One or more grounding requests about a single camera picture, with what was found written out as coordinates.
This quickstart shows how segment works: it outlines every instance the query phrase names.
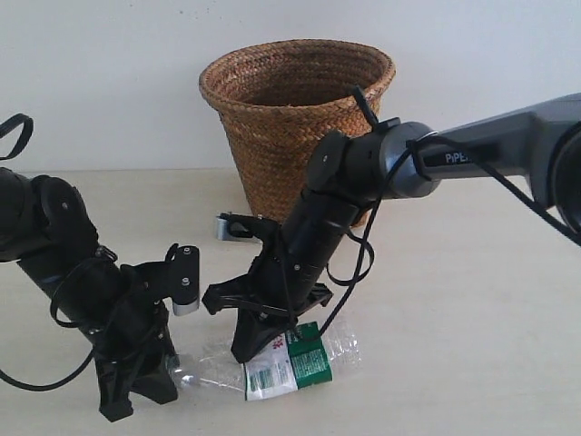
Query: basket rim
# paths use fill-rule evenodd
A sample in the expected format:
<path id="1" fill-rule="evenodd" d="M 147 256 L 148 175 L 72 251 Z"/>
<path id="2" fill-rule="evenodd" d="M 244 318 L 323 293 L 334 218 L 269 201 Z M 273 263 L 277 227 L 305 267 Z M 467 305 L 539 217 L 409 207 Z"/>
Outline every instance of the basket rim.
<path id="1" fill-rule="evenodd" d="M 208 74 L 211 70 L 213 70 L 217 64 L 220 64 L 230 58 L 236 57 L 240 54 L 245 54 L 248 52 L 259 51 L 265 47 L 285 47 L 285 46 L 292 46 L 296 47 L 297 45 L 344 45 L 351 48 L 359 48 L 363 49 L 369 53 L 373 53 L 377 56 L 378 60 L 381 61 L 382 65 L 382 74 L 379 79 L 374 82 L 373 84 L 369 85 L 363 90 L 365 97 L 370 100 L 377 95 L 382 95 L 389 84 L 391 83 L 393 77 L 396 73 L 395 64 L 393 59 L 386 53 L 379 50 L 377 47 L 371 45 L 365 45 L 362 43 L 355 43 L 351 41 L 342 41 L 336 39 L 288 39 L 282 41 L 273 41 L 268 43 L 262 43 L 257 45 L 249 45 L 243 48 L 239 48 L 236 50 L 232 50 L 229 53 L 223 54 L 222 56 L 218 57 L 210 64 L 208 64 L 200 73 L 198 86 L 200 92 L 202 94 L 203 99 L 216 111 L 219 112 L 232 112 L 235 111 L 239 113 L 240 111 L 245 113 L 277 113 L 277 114 L 286 114 L 286 115 L 293 115 L 293 114 L 304 114 L 305 112 L 314 112 L 314 111 L 326 111 L 330 108 L 340 109 L 340 110 L 351 110 L 357 107 L 357 102 L 355 99 L 348 95 L 336 100 L 331 100 L 326 103 L 322 104 L 306 104 L 306 105 L 296 105 L 296 106 L 288 106 L 288 105 L 260 105 L 260 104 L 248 104 L 244 102 L 240 102 L 238 100 L 233 100 L 228 97 L 224 97 L 213 91 L 208 86 Z"/>

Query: wicker basket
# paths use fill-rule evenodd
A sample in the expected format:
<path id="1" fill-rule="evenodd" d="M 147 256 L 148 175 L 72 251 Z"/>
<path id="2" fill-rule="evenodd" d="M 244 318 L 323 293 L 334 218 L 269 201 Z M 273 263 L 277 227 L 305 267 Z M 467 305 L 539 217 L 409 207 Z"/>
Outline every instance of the wicker basket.
<path id="1" fill-rule="evenodd" d="M 319 139 L 369 131 L 351 87 L 364 89 L 377 114 L 394 75 L 380 50 L 329 40 L 255 45 L 211 63 L 200 91 L 220 115 L 252 213 L 282 223 Z"/>

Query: white wall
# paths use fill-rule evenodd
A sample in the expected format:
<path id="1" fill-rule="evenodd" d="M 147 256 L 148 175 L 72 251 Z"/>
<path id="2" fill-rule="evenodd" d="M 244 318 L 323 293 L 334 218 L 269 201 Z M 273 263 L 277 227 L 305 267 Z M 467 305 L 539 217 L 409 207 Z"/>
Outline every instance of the white wall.
<path id="1" fill-rule="evenodd" d="M 375 45 L 384 117 L 443 129 L 581 91 L 579 0 L 2 0 L 0 119 L 36 122 L 20 171 L 230 166 L 198 74 L 272 40 Z M 0 148 L 12 145 L 4 140 Z"/>

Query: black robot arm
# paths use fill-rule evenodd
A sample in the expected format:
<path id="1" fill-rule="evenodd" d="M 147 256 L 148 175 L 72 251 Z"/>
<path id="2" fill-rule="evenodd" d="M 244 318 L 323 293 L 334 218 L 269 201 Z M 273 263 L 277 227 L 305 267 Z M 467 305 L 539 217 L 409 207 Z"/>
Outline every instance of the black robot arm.
<path id="1" fill-rule="evenodd" d="M 0 126 L 2 137 L 19 124 L 24 129 L 16 154 L 30 138 L 32 120 L 17 115 Z M 133 413 L 130 391 L 160 404 L 177 399 L 166 370 L 175 349 L 162 300 L 172 299 L 176 315 L 197 309 L 199 252 L 175 244 L 163 261 L 117 267 L 117 256 L 98 239 L 81 195 L 68 182 L 0 168 L 0 262 L 17 261 L 49 297 L 54 320 L 91 342 L 74 375 L 94 360 L 100 412 L 117 421 Z M 68 322 L 58 319 L 59 310 Z M 0 375 L 28 391 L 49 391 L 73 378 L 34 386 Z"/>
<path id="2" fill-rule="evenodd" d="M 581 94 L 439 134 L 398 118 L 377 123 L 368 107 L 362 109 L 371 132 L 322 138 L 282 225 L 225 217 L 232 229 L 260 229 L 264 242 L 246 274 L 211 285 L 202 299 L 211 314 L 238 309 L 231 348 L 238 362 L 250 360 L 309 308 L 329 302 L 331 292 L 317 280 L 342 237 L 354 238 L 350 227 L 383 199 L 424 197 L 444 179 L 521 175 L 538 208 L 556 206 L 568 230 L 581 229 Z"/>

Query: white tabletop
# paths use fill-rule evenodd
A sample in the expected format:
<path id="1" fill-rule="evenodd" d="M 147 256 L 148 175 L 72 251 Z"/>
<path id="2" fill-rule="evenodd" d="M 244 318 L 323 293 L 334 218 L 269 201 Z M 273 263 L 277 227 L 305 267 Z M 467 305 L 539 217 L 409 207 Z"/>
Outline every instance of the white tabletop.
<path id="1" fill-rule="evenodd" d="M 202 291 L 245 273 L 260 248 L 213 237 L 216 213 L 248 212 L 233 170 L 54 175 L 78 186 L 101 242 L 123 263 L 161 260 L 174 242 L 197 245 Z M 371 240 L 375 267 L 345 309 L 359 339 L 357 374 L 268 401 L 211 388 L 165 406 L 132 395 L 134 415 L 111 424 L 98 412 L 91 366 L 47 393 L 0 384 L 1 433 L 581 434 L 581 251 L 485 180 L 385 202 Z M 356 250 L 340 247 L 337 275 L 352 273 Z M 0 368 L 31 383 L 62 378 L 89 342 L 54 324 L 48 300 L 15 264 L 1 277 Z M 234 317 L 202 307 L 172 317 L 172 336 L 196 353 L 229 335 Z"/>

